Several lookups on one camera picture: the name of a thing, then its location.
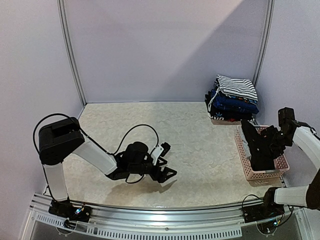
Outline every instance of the slotted vent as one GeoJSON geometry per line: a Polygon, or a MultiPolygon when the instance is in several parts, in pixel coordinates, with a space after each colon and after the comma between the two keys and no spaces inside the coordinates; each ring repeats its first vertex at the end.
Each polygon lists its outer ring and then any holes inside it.
{"type": "MultiPolygon", "coordinates": [[[[64,220],[56,216],[37,213],[36,220],[54,227],[64,228],[64,220]]],[[[138,233],[116,231],[103,227],[87,226],[86,235],[110,240],[224,240],[242,237],[241,227],[199,233],[138,233]]]]}

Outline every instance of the black and white striped cloth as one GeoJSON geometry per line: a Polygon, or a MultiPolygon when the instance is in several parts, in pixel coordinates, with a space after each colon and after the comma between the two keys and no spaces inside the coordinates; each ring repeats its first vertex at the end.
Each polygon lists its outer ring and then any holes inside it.
{"type": "Polygon", "coordinates": [[[258,95],[250,79],[231,78],[217,75],[219,91],[224,95],[231,97],[236,96],[258,101],[258,95]]]}

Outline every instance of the stack of folded clothes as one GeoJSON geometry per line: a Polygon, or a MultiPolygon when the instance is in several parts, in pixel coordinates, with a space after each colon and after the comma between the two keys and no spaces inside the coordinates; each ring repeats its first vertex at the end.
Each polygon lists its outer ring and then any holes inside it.
{"type": "Polygon", "coordinates": [[[217,75],[215,87],[205,95],[208,113],[214,120],[254,120],[258,96],[250,79],[217,75]]]}

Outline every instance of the beige table surface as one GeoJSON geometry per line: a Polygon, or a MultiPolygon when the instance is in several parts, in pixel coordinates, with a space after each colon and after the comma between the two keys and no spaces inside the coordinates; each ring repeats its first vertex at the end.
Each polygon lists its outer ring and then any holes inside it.
{"type": "MultiPolygon", "coordinates": [[[[236,126],[213,125],[204,102],[135,102],[88,104],[81,127],[109,152],[137,124],[149,124],[168,142],[168,167],[178,173],[169,182],[149,176],[136,184],[112,181],[85,160],[70,155],[63,162],[69,197],[73,200],[122,207],[202,207],[240,202],[248,194],[260,197],[279,178],[265,184],[249,183],[235,143],[236,126]]],[[[135,141],[152,149],[155,134],[147,127],[133,130],[121,151],[135,141]]],[[[130,176],[129,181],[140,176],[130,176]]]]}

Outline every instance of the laundry basket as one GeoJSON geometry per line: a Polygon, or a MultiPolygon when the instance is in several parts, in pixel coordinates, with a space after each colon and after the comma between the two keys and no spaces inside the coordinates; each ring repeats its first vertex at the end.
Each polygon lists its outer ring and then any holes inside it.
{"type": "MultiPolygon", "coordinates": [[[[258,133],[262,130],[266,129],[268,126],[265,125],[256,125],[255,128],[258,133]]],[[[281,155],[274,159],[275,170],[264,170],[264,171],[253,171],[251,168],[251,162],[249,159],[246,159],[246,154],[243,146],[243,141],[239,134],[239,128],[241,126],[237,126],[237,130],[235,133],[235,143],[238,148],[240,159],[242,162],[243,171],[245,174],[245,178],[248,181],[252,180],[261,180],[261,179],[271,179],[281,177],[286,171],[290,169],[288,161],[285,155],[281,155]]]]}

